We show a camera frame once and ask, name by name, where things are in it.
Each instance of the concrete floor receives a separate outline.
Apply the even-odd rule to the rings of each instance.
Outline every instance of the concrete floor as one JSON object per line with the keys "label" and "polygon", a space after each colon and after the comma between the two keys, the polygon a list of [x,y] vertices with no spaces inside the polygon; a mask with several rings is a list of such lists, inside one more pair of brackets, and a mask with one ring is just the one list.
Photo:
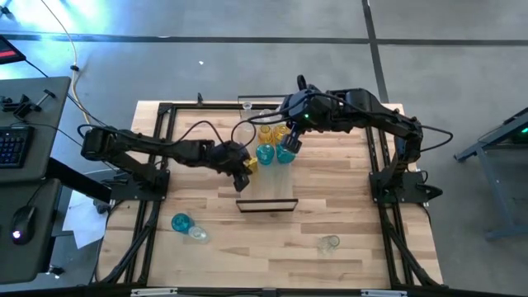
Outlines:
{"label": "concrete floor", "polygon": [[[47,2],[66,27],[79,34],[369,37],[361,0]],[[524,0],[370,0],[370,5],[380,39],[528,38],[528,2]],[[16,0],[9,7],[15,17],[0,18],[0,33],[62,32],[40,1]],[[12,43],[48,75],[70,74],[69,43],[46,38]],[[364,87],[378,94],[380,83],[366,44],[79,41],[76,46],[82,69],[78,94],[84,105],[107,124],[123,128],[130,127],[139,100],[188,100],[197,92],[207,100],[288,93],[295,90],[299,73],[322,89]],[[380,45],[379,61],[390,102],[403,103],[406,113],[424,124],[455,133],[450,144],[424,153],[419,162],[430,173],[428,183],[444,190],[430,211],[445,283],[458,289],[526,295],[528,236],[496,242],[484,239],[485,230],[501,225],[491,191],[476,159],[458,164],[452,158],[526,107],[526,47]],[[39,76],[24,63],[0,66],[0,79]],[[76,128],[82,122],[81,113],[69,102],[60,128],[77,138]],[[424,146],[443,137],[427,133]],[[83,160],[75,144],[60,134],[53,155],[81,172],[105,168]],[[522,163],[526,156],[509,158]],[[504,159],[494,162],[500,165]],[[522,169],[516,168],[519,175]],[[527,208],[527,203],[519,202],[517,212],[526,217]],[[71,237],[64,237],[54,251],[54,261],[71,259],[82,272],[60,280],[39,276],[28,284],[0,286],[0,291],[86,283],[95,250],[76,251]]]}

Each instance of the red light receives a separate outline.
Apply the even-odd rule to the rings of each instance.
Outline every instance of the red light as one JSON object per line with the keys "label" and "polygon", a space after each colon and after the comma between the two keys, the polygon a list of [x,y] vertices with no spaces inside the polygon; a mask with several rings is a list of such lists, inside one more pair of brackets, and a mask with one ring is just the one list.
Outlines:
{"label": "red light", "polygon": [[17,55],[14,50],[8,50],[7,52],[0,52],[0,58],[11,57]]}

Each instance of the computer mouse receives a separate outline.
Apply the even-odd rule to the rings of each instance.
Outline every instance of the computer mouse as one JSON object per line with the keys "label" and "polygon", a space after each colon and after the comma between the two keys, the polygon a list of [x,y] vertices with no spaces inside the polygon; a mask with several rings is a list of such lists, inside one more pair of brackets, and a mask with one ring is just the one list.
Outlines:
{"label": "computer mouse", "polygon": [[22,206],[16,210],[11,222],[11,239],[15,244],[26,244],[35,234],[34,206]]}

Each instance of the butcher block tabletop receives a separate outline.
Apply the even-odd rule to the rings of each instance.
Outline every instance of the butcher block tabletop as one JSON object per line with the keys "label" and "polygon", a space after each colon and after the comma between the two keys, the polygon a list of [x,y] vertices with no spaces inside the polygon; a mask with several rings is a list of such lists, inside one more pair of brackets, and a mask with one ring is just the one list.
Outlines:
{"label": "butcher block tabletop", "polygon": [[[159,103],[138,102],[134,132],[153,134]],[[385,106],[403,112],[400,104]],[[240,115],[236,110],[178,110],[173,139],[199,120],[210,121],[227,140]],[[162,134],[167,122],[163,123]],[[392,151],[393,137],[387,136]],[[218,143],[208,125],[197,126],[187,139],[214,139]],[[299,199],[293,212],[242,214],[235,204],[240,194],[233,188],[232,177],[170,160],[171,180],[161,207],[148,285],[389,288],[380,215],[371,200],[367,178],[370,158],[365,130],[353,129],[350,134],[307,133],[301,140],[303,147],[289,167],[293,198]],[[147,155],[131,155],[147,162]],[[125,201],[109,218],[99,256],[100,278],[110,273],[129,247],[138,206],[138,201]],[[207,231],[210,241],[200,243],[173,231],[171,220],[177,213],[190,215],[196,225]],[[402,204],[401,213],[409,249],[431,278],[441,283],[425,210]],[[337,235],[340,244],[333,252],[320,252],[320,239],[328,235]],[[398,276],[403,280],[401,257],[394,254]],[[139,250],[134,278],[139,275],[143,255],[144,245]]]}

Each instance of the blue glass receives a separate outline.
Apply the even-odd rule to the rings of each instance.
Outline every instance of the blue glass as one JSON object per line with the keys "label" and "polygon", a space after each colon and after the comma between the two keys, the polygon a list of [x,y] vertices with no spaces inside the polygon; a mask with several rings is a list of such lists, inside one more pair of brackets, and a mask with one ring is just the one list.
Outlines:
{"label": "blue glass", "polygon": [[291,163],[295,159],[295,154],[287,151],[282,145],[277,144],[277,161],[281,164]]}
{"label": "blue glass", "polygon": [[189,229],[195,225],[195,221],[187,214],[176,214],[172,218],[171,225],[175,231],[188,234]]}
{"label": "blue glass", "polygon": [[257,159],[262,165],[270,165],[273,162],[275,150],[271,144],[261,144],[257,147]]}

